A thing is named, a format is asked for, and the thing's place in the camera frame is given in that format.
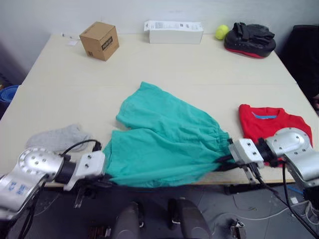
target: gray floor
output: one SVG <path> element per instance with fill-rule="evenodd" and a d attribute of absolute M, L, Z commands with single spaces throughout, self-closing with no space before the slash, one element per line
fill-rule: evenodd
<path fill-rule="evenodd" d="M 283 196 L 283 188 L 277 187 Z M 289 191 L 302 202 L 302 196 Z M 26 238 L 28 239 L 87 239 L 90 226 L 113 226 L 117 214 L 128 202 L 138 200 L 143 203 L 146 226 L 142 230 L 143 239 L 182 238 L 180 229 L 171 231 L 166 226 L 166 205 L 169 198 L 186 197 L 198 205 L 209 223 L 213 238 L 231 238 L 229 223 L 239 219 L 246 225 L 247 239 L 311 239 L 312 236 L 291 215 L 289 210 L 265 220 L 263 218 L 285 208 L 282 203 L 266 190 L 225 195 L 222 187 L 184 186 L 163 190 L 136 191 L 114 188 L 97 195 L 96 199 L 85 199 L 80 209 L 74 209 L 74 195 L 58 195 L 43 192 L 37 204 L 36 216 Z M 295 207 L 300 214 L 305 213 L 306 204 Z M 24 217 L 17 222 L 9 239 L 17 238 Z"/>

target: red trim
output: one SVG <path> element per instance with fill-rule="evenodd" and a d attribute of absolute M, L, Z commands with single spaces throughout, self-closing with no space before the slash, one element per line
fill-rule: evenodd
<path fill-rule="evenodd" d="M 237 52 L 237 53 L 242 53 L 242 54 L 245 54 L 247 56 L 251 56 L 251 57 L 255 57 L 255 58 L 265 58 L 264 56 L 259 56 L 259 55 L 255 54 L 255 53 L 249 53 L 249 52 L 240 51 L 240 50 L 234 50 L 234 49 L 229 49 L 229 48 L 226 48 L 226 50 L 232 51 L 232 52 Z"/>

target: cardboard box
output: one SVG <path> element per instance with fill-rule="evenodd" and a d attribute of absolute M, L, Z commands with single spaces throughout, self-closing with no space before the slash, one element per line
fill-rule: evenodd
<path fill-rule="evenodd" d="M 80 39 L 86 54 L 106 61 L 119 48 L 116 28 L 102 22 L 96 22 L 86 29 Z"/>
<path fill-rule="evenodd" d="M 200 22 L 146 21 L 144 31 L 149 31 L 150 43 L 199 44 L 203 36 Z"/>

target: label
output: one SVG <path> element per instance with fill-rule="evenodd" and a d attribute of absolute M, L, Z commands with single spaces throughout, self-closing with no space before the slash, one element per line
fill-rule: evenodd
<path fill-rule="evenodd" d="M 23 196 L 29 191 L 30 188 L 23 183 L 12 180 L 11 182 L 8 183 L 5 189 L 18 196 Z"/>
<path fill-rule="evenodd" d="M 148 30 L 203 31 L 203 28 L 200 22 L 146 21 L 144 31 Z"/>
<path fill-rule="evenodd" d="M 112 37 L 107 39 L 102 45 L 102 50 L 104 51 L 112 42 L 113 42 L 113 38 Z"/>

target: brown box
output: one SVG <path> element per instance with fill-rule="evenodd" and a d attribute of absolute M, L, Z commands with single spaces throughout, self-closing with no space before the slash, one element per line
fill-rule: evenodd
<path fill-rule="evenodd" d="M 104 61 L 119 48 L 115 26 L 98 21 L 86 29 L 80 39 L 88 56 Z"/>

